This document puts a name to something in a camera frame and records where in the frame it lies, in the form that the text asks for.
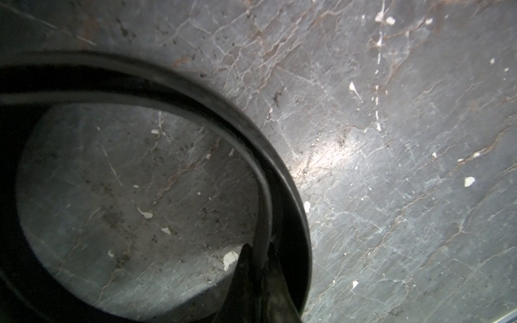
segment circular opening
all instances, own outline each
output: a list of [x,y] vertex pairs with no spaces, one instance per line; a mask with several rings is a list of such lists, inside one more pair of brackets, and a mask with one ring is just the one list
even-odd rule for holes
[[253,240],[257,190],[206,128],[116,104],[50,109],[17,173],[20,222],[48,272],[81,300],[148,322],[219,309]]

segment black rubber ring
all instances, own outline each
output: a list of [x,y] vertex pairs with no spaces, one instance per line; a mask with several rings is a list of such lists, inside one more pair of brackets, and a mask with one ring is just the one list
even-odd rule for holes
[[0,276],[20,299],[50,321],[133,322],[88,305],[59,285],[32,252],[17,215],[16,170],[32,127],[55,104],[87,102],[170,112],[232,144],[260,188],[252,253],[255,283],[273,242],[291,298],[302,311],[312,272],[307,218],[271,143],[237,107],[196,82],[139,60],[90,52],[40,52],[0,63]]

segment crack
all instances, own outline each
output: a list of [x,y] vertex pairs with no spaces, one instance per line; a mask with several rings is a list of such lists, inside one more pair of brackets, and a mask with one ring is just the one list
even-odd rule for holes
[[117,172],[115,171],[115,168],[113,168],[113,166],[111,165],[110,159],[108,158],[108,154],[106,153],[106,149],[104,149],[104,146],[102,146],[102,145],[101,145],[101,147],[102,147],[102,151],[104,152],[104,156],[106,156],[106,160],[108,161],[108,165],[110,166],[111,171],[113,172],[113,175],[115,176],[118,184],[120,185],[120,187],[124,188],[124,186],[120,182],[120,179],[117,176]]
[[7,10],[10,10],[10,11],[14,12],[15,14],[17,14],[19,16],[22,16],[24,18],[30,19],[32,21],[36,21],[36,22],[44,25],[47,28],[50,28],[50,29],[53,29],[53,30],[57,30],[59,32],[65,33],[65,34],[70,35],[70,36],[73,36],[73,37],[75,37],[75,38],[77,38],[77,39],[79,39],[81,41],[87,42],[90,45],[97,46],[97,44],[95,44],[91,40],[88,40],[88,39],[86,39],[84,37],[81,37],[79,35],[71,33],[68,30],[64,30],[64,29],[58,28],[57,26],[55,26],[55,25],[53,25],[53,24],[51,24],[49,22],[46,22],[45,20],[39,19],[39,18],[37,18],[37,17],[35,17],[35,16],[31,15],[31,14],[28,14],[28,13],[25,13],[23,11],[20,11],[20,10],[18,10],[16,8],[13,8],[13,7],[5,4],[5,3],[0,3],[0,7],[3,7],[5,9],[7,9]]

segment gray cracked surface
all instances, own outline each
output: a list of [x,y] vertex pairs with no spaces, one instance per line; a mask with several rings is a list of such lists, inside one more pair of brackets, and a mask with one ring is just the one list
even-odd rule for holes
[[[241,107],[311,204],[305,322],[490,322],[517,307],[516,14],[513,1],[2,0],[0,55],[122,53]],[[256,211],[231,147],[113,106],[58,107],[32,140],[20,217],[62,284],[144,321],[217,308],[221,259]],[[202,310],[180,305],[209,287]]]

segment concrete floor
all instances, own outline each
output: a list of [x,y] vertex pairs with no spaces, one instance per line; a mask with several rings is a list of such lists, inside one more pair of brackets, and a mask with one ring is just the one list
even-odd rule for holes
[[[516,15],[512,0],[0,0],[0,57],[125,54],[242,108],[310,203],[304,322],[492,322],[517,308]],[[223,258],[252,239],[250,175],[181,118],[58,106],[20,165],[20,220],[84,301],[189,321],[217,310]]]

